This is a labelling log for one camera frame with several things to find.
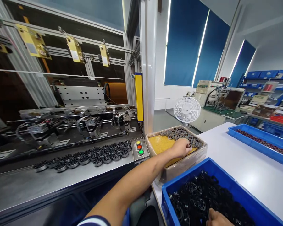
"sleeve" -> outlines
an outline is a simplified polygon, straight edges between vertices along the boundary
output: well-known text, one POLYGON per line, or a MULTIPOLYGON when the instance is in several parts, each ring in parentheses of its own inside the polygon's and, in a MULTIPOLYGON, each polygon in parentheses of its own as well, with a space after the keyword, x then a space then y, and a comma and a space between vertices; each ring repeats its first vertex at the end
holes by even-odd
POLYGON ((91 216, 83 219, 77 226, 111 226, 102 216, 91 216))

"control button panel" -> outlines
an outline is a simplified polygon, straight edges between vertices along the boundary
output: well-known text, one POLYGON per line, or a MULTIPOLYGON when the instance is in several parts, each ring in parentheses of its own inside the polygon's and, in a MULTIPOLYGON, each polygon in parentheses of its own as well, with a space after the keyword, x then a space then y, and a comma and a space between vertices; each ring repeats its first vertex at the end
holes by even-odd
POLYGON ((134 160, 143 159, 150 156, 146 142, 143 138, 132 140, 131 145, 134 160))

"human arm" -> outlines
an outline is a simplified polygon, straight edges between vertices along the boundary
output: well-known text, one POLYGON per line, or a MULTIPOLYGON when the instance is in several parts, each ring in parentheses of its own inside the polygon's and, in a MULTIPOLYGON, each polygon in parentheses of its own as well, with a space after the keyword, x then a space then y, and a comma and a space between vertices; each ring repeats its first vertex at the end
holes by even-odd
POLYGON ((128 172, 86 217, 99 215, 106 218, 111 225, 121 225, 128 207, 148 189, 164 166, 172 159, 184 157, 189 151, 189 141, 178 139, 168 150, 128 172))

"hand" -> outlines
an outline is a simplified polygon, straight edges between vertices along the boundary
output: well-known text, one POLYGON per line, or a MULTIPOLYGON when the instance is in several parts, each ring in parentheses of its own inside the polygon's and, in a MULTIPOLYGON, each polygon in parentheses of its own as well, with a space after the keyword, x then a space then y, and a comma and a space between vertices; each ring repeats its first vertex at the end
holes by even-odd
POLYGON ((182 158, 191 150, 190 142, 187 139, 178 139, 168 151, 173 158, 182 158))
POLYGON ((212 208, 208 212, 208 219, 206 226, 234 226, 225 216, 212 208))

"white electric fan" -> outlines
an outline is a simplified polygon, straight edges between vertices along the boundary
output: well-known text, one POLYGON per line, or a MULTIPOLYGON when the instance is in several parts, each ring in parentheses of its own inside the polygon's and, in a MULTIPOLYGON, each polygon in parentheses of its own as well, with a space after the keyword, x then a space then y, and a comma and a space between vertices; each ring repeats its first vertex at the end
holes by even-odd
POLYGON ((175 117, 183 122, 184 127, 188 127, 188 123, 194 122, 200 115, 200 104, 192 97, 180 98, 174 106, 175 117))

